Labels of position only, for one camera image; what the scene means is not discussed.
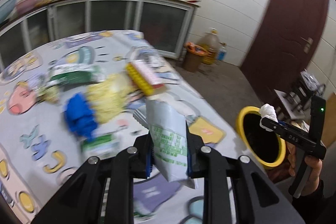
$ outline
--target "blue crumpled cloth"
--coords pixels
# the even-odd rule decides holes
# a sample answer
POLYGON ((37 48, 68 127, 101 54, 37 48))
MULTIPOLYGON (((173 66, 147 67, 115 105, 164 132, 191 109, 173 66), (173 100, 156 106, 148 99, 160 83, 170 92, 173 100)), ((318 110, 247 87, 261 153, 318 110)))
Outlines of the blue crumpled cloth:
POLYGON ((92 141, 91 133, 98 127, 93 114, 94 112, 89 108, 84 95, 77 93, 68 101, 64 119, 71 132, 92 141))

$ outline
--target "brown trash bin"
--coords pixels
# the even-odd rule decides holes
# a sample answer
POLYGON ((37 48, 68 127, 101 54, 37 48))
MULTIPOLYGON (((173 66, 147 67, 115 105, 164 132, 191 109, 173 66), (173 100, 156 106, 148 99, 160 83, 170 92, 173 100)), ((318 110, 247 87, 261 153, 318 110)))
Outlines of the brown trash bin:
POLYGON ((202 62, 203 57, 208 55, 208 51, 191 42, 187 42, 185 48, 187 49, 187 53, 185 54, 182 68, 190 72, 195 72, 202 62))

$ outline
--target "patterned tablecloth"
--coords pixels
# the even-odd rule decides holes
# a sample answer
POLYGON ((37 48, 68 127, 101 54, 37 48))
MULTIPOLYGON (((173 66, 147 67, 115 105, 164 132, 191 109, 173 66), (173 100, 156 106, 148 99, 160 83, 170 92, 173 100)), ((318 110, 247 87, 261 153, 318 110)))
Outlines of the patterned tablecloth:
MULTIPOLYGON (((193 131, 223 155, 237 158, 246 154, 253 158, 232 127, 142 37, 140 32, 127 30, 63 38, 34 49, 0 74, 0 188, 23 223, 29 223, 83 163, 76 137, 67 129, 61 113, 67 100, 86 87, 63 92, 59 105, 37 103, 30 88, 54 64, 98 64, 111 74, 122 72, 127 62, 142 58, 167 83, 168 90, 158 100, 188 116, 193 131)), ((97 130, 117 134, 121 149, 131 146, 137 136, 148 132, 132 116, 143 104, 139 91, 129 94, 124 111, 97 130)), ((135 207, 149 216, 135 221, 201 223, 203 181, 199 179, 198 183, 196 190, 178 182, 168 183, 154 170, 151 178, 134 185, 135 207)))

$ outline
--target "person's hand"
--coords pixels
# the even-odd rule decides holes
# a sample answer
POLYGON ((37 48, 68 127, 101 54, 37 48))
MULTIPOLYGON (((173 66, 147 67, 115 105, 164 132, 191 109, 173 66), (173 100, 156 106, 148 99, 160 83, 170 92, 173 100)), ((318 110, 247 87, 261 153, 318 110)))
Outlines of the person's hand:
MULTIPOLYGON (((287 144, 287 147, 290 153, 288 155, 288 160, 291 164, 288 171, 289 171, 289 174, 292 177, 294 177, 295 176, 295 165, 296 165, 296 156, 295 156, 296 147, 295 145, 288 143, 288 142, 286 142, 286 144, 287 144)), ((312 168, 312 172, 308 178, 308 181, 305 187, 302 190, 302 193, 301 193, 302 196, 309 195, 317 189, 317 187, 319 186, 320 172, 322 169, 322 161, 318 158, 315 158, 313 156, 306 156, 304 161, 306 162, 308 166, 312 168)))

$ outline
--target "yellow trash can rim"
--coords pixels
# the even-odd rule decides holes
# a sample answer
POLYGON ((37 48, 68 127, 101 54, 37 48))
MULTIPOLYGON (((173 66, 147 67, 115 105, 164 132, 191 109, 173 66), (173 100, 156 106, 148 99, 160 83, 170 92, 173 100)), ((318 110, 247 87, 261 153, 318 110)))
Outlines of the yellow trash can rim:
POLYGON ((259 114, 259 108, 255 106, 247 106, 244 107, 238 114, 237 119, 236 119, 236 131, 239 134, 239 136, 242 138, 243 142, 245 145, 252 151, 253 155, 256 157, 256 159, 266 168, 266 169, 271 169, 276 166, 279 166, 285 159, 286 156, 286 142, 281 139, 277 135, 278 143, 279 143, 279 153, 278 157, 274 162, 266 162, 259 158, 256 153, 254 153, 253 149, 251 148, 246 136, 245 136, 245 131, 244 131, 244 117, 246 114, 252 113, 252 114, 259 114))

